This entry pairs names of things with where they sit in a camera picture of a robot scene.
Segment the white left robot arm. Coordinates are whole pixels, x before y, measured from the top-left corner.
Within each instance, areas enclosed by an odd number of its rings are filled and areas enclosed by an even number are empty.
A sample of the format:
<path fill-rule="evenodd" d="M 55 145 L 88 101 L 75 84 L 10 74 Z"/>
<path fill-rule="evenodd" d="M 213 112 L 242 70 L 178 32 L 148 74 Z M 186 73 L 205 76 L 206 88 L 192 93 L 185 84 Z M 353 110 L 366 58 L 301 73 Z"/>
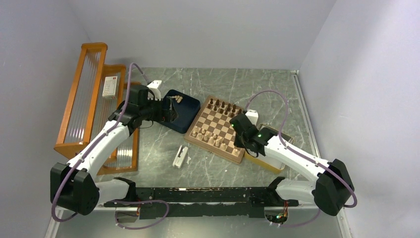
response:
<path fill-rule="evenodd" d="M 144 121 L 172 122 L 176 111 L 168 107 L 168 99 L 158 99 L 146 85 L 127 86 L 126 99 L 109 117 L 100 133 L 66 164 L 56 163 L 50 171 L 51 215 L 57 206 L 73 211 L 74 215 L 88 215 L 98 204 L 116 202 L 131 206 L 138 202 L 135 182 L 114 178 L 106 182 L 94 181 L 111 153 L 128 139 Z"/>

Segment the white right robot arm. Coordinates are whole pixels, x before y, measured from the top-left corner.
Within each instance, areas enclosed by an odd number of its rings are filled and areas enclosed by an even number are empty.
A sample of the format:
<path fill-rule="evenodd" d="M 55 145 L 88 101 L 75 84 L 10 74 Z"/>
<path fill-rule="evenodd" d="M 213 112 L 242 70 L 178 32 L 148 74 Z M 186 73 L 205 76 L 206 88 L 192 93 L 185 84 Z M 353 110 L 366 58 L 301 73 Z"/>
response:
<path fill-rule="evenodd" d="M 285 166 L 305 177 L 305 181 L 287 178 L 277 179 L 267 192 L 272 205 L 284 200 L 299 200 L 315 204 L 323 213 L 336 216 L 352 198 L 356 206 L 354 185 L 346 165 L 338 160 L 328 161 L 314 156 L 285 141 L 280 132 L 269 127 L 257 129 L 245 114 L 230 120 L 235 130 L 235 146 L 244 148 L 258 161 L 270 167 Z"/>

